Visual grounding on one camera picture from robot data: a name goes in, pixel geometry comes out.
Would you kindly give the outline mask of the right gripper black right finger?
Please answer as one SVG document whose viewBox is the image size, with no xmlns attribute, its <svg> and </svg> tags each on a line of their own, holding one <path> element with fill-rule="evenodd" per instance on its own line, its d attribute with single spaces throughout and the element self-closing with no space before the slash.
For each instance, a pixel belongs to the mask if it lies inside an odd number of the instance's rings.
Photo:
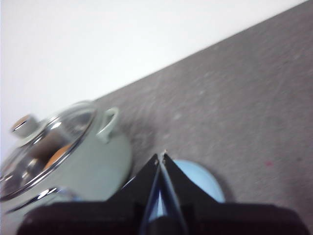
<svg viewBox="0 0 313 235">
<path fill-rule="evenodd" d="M 293 210 L 271 204 L 219 203 L 194 184 L 174 161 L 163 162 L 191 235 L 308 235 Z"/>
</svg>

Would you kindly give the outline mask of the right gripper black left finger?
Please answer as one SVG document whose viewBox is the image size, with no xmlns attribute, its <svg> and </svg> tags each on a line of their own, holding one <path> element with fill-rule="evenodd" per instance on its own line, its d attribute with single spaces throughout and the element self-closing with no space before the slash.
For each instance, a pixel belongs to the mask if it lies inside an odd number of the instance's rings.
<svg viewBox="0 0 313 235">
<path fill-rule="evenodd" d="M 67 201 L 26 214 L 19 235 L 137 234 L 159 167 L 154 154 L 137 175 L 105 201 Z"/>
</svg>

